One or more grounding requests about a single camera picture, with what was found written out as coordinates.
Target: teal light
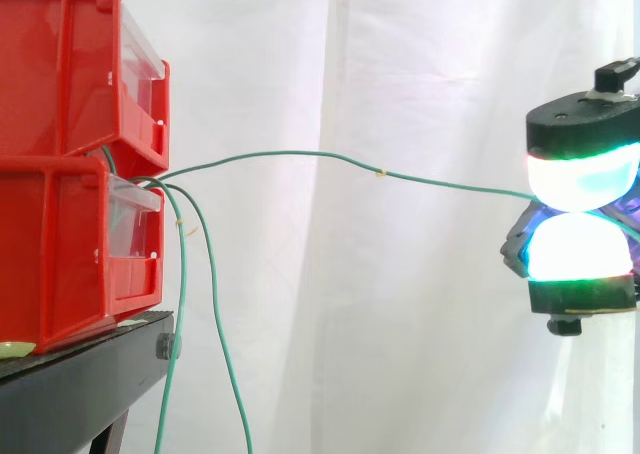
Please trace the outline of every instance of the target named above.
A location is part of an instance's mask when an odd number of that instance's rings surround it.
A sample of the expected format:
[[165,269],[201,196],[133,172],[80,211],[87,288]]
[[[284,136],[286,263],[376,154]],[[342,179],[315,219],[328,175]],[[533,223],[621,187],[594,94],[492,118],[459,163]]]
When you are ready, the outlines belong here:
[[590,211],[623,196],[633,185],[640,143],[571,160],[529,156],[529,184],[546,205],[566,212]]
[[534,231],[527,249],[529,278],[534,281],[616,277],[633,267],[618,226],[590,214],[547,219]]

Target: red storage bin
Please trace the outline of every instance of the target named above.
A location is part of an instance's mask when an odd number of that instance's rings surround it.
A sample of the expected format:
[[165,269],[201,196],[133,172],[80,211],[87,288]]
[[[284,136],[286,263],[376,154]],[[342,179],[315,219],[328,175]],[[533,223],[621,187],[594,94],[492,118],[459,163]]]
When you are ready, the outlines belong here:
[[92,157],[0,157],[0,341],[35,352],[162,300],[163,197]]
[[0,155],[107,145],[124,178],[169,161],[169,66],[120,0],[0,0]]

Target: curtain fold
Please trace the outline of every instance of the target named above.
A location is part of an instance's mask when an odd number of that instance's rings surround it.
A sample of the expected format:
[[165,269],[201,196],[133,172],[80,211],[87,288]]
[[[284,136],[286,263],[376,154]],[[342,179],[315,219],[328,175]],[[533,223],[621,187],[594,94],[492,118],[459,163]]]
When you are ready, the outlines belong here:
[[[633,0],[124,1],[172,67],[172,169],[323,149],[526,191],[526,113],[633,54]],[[210,222],[256,454],[633,452],[635,317],[546,331],[499,255],[524,201],[283,157],[175,182]],[[241,454],[200,237],[165,452]],[[161,391],[124,454],[151,452]]]

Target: black plastic housing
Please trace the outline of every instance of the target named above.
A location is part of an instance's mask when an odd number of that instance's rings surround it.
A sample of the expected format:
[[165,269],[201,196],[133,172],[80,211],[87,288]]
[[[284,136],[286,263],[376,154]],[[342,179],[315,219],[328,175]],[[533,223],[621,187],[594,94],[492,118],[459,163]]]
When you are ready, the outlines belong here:
[[527,114],[527,150],[539,159],[595,156],[640,141],[640,101],[586,99],[577,92]]
[[531,312],[571,314],[571,311],[636,307],[633,275],[571,281],[529,281]]

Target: black cap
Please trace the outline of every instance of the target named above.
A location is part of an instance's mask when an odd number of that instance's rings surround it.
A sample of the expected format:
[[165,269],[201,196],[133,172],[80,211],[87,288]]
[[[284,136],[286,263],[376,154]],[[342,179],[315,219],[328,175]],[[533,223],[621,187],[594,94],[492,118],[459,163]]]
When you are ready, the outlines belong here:
[[587,99],[577,92],[527,114],[527,151],[540,159],[595,156],[640,141],[640,101]]

